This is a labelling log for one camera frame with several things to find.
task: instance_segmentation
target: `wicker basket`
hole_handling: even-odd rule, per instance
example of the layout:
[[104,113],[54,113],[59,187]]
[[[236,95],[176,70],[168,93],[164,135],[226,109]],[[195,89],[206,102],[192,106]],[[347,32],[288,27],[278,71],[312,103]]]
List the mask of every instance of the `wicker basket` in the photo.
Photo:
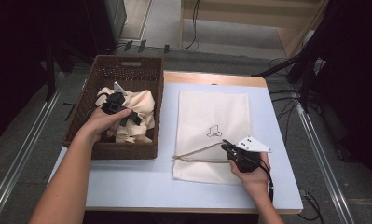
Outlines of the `wicker basket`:
[[113,89],[115,81],[126,91],[150,90],[155,100],[155,123],[146,136],[152,143],[97,142],[93,146],[93,160],[145,160],[157,157],[159,111],[163,92],[162,58],[97,56],[70,120],[63,145],[69,147],[83,125],[96,94],[103,87]]

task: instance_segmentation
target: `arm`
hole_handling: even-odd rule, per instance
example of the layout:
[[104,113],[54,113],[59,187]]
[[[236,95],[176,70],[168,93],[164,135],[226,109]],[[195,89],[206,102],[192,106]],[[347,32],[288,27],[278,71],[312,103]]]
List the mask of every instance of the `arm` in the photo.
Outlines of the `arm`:
[[101,132],[114,129],[114,123],[127,117],[130,112],[130,109],[126,109],[114,115],[106,115],[98,108],[92,113],[69,146],[37,204],[30,223],[82,223],[93,144],[100,139]]
[[[267,168],[270,169],[267,153],[261,152],[260,155],[268,166]],[[255,203],[263,223],[283,223],[282,218],[269,199],[267,174],[261,168],[257,168],[251,173],[241,173],[234,161],[229,161],[229,163],[232,173],[241,180],[246,192]]]

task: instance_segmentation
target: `table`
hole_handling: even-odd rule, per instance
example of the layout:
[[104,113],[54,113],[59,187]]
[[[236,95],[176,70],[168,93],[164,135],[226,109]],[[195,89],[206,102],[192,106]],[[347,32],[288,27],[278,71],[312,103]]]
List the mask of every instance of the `table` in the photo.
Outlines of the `table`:
[[[252,134],[274,151],[269,154],[271,175],[275,185],[274,205],[282,214],[296,214],[303,209],[267,84],[263,78],[171,71],[165,71],[164,78],[158,157],[154,160],[141,161],[92,161],[87,210],[257,212],[241,185],[203,184],[173,179],[172,156],[178,106],[176,93],[180,90],[248,92]],[[62,148],[51,176],[55,173],[66,150],[66,147]]]
[[[182,0],[180,43],[183,46],[184,19],[193,18],[197,0]],[[295,56],[310,30],[324,15],[328,0],[202,0],[198,20],[276,27],[288,58]]]

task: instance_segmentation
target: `white tag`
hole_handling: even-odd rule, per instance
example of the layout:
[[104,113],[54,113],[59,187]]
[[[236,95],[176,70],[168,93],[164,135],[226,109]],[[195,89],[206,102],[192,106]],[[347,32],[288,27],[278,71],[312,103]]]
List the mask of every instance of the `white tag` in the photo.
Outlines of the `white tag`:
[[243,138],[239,143],[235,145],[246,151],[272,152],[272,149],[257,141],[252,136]]
[[118,84],[118,82],[115,82],[114,83],[114,88],[113,88],[114,92],[122,92],[122,94],[124,96],[127,95],[127,93],[124,91],[124,89],[122,89],[122,87]]

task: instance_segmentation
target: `white cloth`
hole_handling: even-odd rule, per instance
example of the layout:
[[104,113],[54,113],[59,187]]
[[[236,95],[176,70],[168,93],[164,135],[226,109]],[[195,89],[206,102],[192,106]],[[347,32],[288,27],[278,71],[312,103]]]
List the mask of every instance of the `white cloth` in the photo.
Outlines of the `white cloth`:
[[173,177],[185,181],[234,184],[223,139],[251,134],[248,94],[180,91]]
[[[99,94],[107,93],[112,94],[114,90],[109,88],[103,88],[98,92]],[[122,104],[127,108],[132,109],[134,112],[138,113],[138,117],[142,120],[140,125],[134,124],[132,121],[128,120],[125,127],[117,124],[116,130],[116,142],[143,142],[150,143],[151,139],[145,136],[147,130],[155,127],[154,121],[154,98],[151,91],[141,91],[141,92],[130,92],[126,91],[127,95],[125,97],[125,102]],[[102,95],[96,101],[96,105],[102,105],[106,102],[106,96]]]

